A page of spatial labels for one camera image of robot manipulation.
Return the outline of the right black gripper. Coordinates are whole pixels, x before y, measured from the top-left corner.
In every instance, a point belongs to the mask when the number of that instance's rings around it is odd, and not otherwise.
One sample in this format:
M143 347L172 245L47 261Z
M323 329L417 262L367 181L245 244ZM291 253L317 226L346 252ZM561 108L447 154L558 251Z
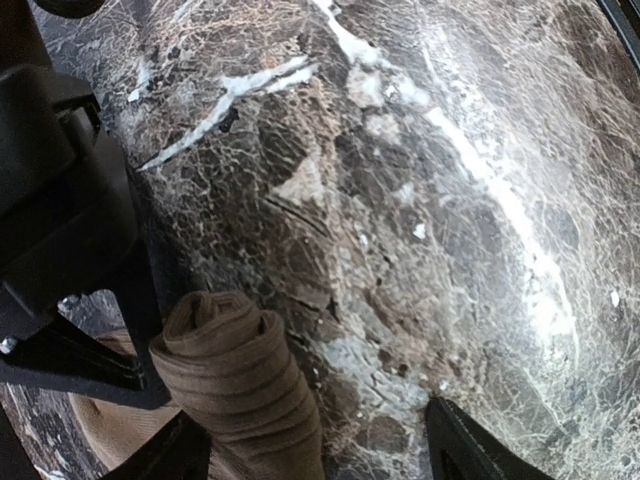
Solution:
M92 87L55 71L27 2L2 2L1 336L43 329L137 237L124 158Z

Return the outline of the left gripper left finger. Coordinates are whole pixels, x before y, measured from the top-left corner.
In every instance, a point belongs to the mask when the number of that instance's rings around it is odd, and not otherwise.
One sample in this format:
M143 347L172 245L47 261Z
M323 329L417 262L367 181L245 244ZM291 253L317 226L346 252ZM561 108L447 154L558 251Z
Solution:
M103 479L205 480L210 452L210 435L181 412Z

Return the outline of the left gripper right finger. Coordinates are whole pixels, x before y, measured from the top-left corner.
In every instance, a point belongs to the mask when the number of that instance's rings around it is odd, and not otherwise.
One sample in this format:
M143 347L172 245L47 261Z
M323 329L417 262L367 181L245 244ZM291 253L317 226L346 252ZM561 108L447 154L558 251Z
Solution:
M435 479L551 480L451 400L432 397L425 409L425 426Z

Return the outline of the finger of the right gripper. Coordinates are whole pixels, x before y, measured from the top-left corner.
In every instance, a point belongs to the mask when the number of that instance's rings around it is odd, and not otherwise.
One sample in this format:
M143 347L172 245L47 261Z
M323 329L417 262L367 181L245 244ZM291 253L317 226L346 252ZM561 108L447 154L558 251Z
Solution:
M1 177L1 379L153 410L168 390L149 346L160 332L163 254L148 246L151 192L120 173L97 180L61 172L47 180ZM131 352L79 325L63 300L114 296Z

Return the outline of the tan brown sock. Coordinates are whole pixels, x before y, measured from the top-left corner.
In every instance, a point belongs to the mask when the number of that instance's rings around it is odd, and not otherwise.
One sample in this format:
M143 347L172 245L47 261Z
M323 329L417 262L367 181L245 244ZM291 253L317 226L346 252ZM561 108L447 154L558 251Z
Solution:
M171 395L160 408L69 397L105 466L123 464L184 411L211 435L211 479L324 478L316 400L275 312L239 291L192 292L149 351Z

